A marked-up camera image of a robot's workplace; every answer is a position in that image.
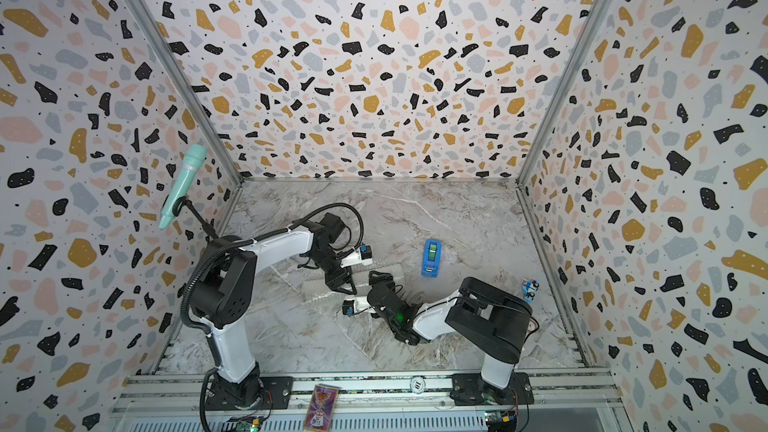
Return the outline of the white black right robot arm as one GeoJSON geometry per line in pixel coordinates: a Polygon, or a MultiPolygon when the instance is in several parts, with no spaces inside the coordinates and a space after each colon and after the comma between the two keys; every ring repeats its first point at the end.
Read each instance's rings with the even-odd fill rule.
{"type": "Polygon", "coordinates": [[[448,297],[410,304],[398,295],[388,273],[369,273],[370,290],[345,303],[347,316],[368,313],[384,320],[394,338],[406,345],[431,342],[456,333],[483,354],[481,371],[452,376],[451,399],[457,405],[529,403],[525,375],[515,369],[530,335],[532,307],[523,299],[480,279],[468,277],[448,297]]]}

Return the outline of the clear bubble wrap sheet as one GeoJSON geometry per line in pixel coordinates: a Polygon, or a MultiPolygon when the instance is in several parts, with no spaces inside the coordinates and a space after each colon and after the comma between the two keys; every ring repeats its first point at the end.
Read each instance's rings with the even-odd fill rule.
{"type": "Polygon", "coordinates": [[[288,262],[256,276],[244,319],[250,351],[264,372],[425,369],[431,349],[394,339],[368,312],[342,313],[346,295],[327,289],[318,270],[288,262]]]}

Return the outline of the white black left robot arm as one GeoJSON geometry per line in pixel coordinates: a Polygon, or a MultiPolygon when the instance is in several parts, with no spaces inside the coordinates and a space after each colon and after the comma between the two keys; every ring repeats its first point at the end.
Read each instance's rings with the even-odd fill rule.
{"type": "Polygon", "coordinates": [[[327,208],[320,211],[324,216],[318,222],[307,216],[254,238],[214,238],[205,248],[180,311],[185,326],[204,334],[214,360],[208,384],[201,390],[204,407],[252,409],[271,393],[250,351],[243,320],[258,273],[294,256],[304,257],[308,267],[323,272],[331,291],[357,293],[352,267],[369,264],[372,249],[362,237],[337,249],[334,243],[348,226],[327,208]]]}

